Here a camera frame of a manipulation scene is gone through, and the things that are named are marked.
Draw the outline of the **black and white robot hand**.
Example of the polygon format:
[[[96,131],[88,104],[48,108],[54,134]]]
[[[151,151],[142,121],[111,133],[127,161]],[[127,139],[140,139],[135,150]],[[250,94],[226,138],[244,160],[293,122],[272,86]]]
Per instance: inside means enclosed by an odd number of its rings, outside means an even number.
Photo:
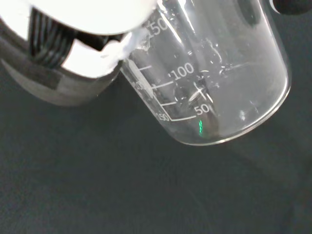
[[[0,62],[32,95],[86,103],[117,77],[147,36],[155,0],[3,0]]]

